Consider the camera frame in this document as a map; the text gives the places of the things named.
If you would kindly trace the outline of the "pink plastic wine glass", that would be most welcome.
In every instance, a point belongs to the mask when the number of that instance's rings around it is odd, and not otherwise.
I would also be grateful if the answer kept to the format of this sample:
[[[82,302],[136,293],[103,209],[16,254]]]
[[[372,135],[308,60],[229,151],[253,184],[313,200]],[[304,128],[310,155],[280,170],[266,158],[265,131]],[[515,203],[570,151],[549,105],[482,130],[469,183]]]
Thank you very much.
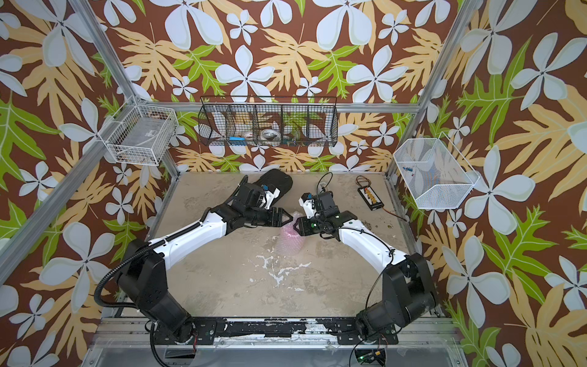
[[[279,241],[283,253],[298,253],[304,246],[304,238],[292,227],[282,229]]]

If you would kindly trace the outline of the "clear bubble wrap sheet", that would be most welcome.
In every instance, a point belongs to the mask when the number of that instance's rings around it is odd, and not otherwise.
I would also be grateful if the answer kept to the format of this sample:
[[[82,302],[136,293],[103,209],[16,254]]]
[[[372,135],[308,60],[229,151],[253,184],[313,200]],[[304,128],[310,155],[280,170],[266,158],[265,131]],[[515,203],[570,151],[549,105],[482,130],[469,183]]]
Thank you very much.
[[[292,222],[281,228],[280,235],[276,241],[275,252],[278,255],[297,255],[304,247],[305,238],[294,229],[296,220],[300,218],[302,214],[296,211],[292,214],[292,216]]]

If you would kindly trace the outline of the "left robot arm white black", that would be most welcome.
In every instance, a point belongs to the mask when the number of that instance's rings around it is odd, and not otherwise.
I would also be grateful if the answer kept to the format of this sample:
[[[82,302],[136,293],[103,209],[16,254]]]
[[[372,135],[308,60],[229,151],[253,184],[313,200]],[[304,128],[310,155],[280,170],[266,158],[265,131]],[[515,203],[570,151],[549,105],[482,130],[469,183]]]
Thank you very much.
[[[160,239],[139,243],[135,253],[107,272],[94,292],[94,301],[102,307],[131,307],[154,324],[163,327],[178,343],[187,343],[194,335],[192,316],[168,290],[167,271],[200,247],[243,227],[281,228],[294,221],[280,207],[249,208],[242,213],[227,204],[208,208],[200,220]],[[131,302],[102,299],[106,284],[115,280]]]

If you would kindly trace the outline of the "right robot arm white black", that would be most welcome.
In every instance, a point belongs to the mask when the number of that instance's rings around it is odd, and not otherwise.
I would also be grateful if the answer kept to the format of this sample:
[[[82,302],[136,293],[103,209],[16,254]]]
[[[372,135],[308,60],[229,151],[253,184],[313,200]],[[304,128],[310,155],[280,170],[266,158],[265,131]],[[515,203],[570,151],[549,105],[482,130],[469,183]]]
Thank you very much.
[[[438,295],[427,260],[398,250],[370,231],[350,212],[329,218],[301,217],[293,228],[301,236],[335,239],[364,258],[377,272],[374,285],[382,299],[365,307],[355,318],[356,334],[364,341],[383,336],[397,343],[397,333],[438,305]]]

